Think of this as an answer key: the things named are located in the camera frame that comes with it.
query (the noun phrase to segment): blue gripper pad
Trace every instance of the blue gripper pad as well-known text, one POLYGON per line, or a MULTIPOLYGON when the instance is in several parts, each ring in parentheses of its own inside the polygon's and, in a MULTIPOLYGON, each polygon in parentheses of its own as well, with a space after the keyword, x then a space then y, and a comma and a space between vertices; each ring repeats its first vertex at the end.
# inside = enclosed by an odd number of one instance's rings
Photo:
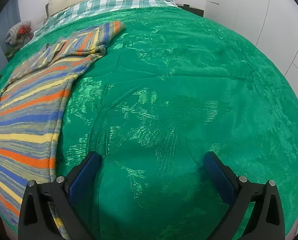
POLYGON ((82 168, 80 165, 78 166, 81 169, 70 184, 68 191, 68 200, 71 205, 78 203, 89 187, 92 187, 94 176, 100 167, 100 160, 101 156, 97 153, 93 153, 82 168))
POLYGON ((232 205, 236 200, 234 186, 230 183, 220 165, 213 158, 212 153, 213 152, 207 152, 205 154, 203 157, 203 166, 212 184, 220 194, 222 201, 226 204, 232 205))

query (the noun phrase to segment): green blanket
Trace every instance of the green blanket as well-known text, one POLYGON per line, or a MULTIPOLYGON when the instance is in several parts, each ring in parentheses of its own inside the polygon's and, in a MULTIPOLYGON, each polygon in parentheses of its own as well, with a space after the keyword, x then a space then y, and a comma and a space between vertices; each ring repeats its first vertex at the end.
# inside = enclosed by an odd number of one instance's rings
POLYGON ((76 206, 93 234, 206 239, 228 208, 201 166, 209 150, 251 182, 276 181, 289 232, 298 216, 298 100, 270 60, 219 24, 174 7, 84 18, 17 53, 0 88, 43 44, 113 20, 126 29, 73 84, 56 156, 57 175, 88 150, 103 156, 76 206))

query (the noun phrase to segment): curtain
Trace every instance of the curtain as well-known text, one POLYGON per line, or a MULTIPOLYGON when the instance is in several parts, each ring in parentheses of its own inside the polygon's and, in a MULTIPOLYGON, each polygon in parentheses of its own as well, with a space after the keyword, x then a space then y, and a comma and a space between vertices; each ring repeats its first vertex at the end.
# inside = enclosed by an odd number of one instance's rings
POLYGON ((8 63, 5 53, 9 47, 5 42, 8 30, 20 22, 18 0, 9 0, 0 13, 0 71, 8 63))

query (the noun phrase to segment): striped blanket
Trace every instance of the striped blanket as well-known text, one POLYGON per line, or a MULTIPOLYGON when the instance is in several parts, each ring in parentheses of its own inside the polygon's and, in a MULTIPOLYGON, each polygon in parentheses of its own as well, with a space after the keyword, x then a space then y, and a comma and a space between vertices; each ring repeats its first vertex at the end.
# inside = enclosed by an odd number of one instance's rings
POLYGON ((0 214, 15 228, 26 184, 55 179, 63 110, 73 81, 105 54, 124 24, 93 26, 47 44, 17 67, 0 94, 0 214))

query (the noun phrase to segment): metal screw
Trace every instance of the metal screw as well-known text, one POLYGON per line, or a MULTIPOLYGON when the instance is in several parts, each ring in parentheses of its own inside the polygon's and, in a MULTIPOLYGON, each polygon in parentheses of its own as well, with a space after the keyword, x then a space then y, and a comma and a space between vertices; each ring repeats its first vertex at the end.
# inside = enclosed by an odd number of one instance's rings
POLYGON ((239 177, 239 180, 240 180, 242 183, 245 183, 245 182, 248 181, 247 178, 246 178, 245 176, 240 176, 240 177, 239 177))
POLYGON ((269 185, 270 186, 276 186, 276 182, 274 180, 270 179, 269 185))
POLYGON ((34 180, 30 180, 30 181, 28 182, 28 186, 29 186, 29 187, 32 187, 32 186, 34 185, 34 183, 35 183, 34 180))
POLYGON ((64 182, 64 180, 65 180, 65 177, 64 177, 64 176, 59 176, 59 177, 56 179, 56 181, 57 181, 58 183, 62 183, 62 182, 64 182))

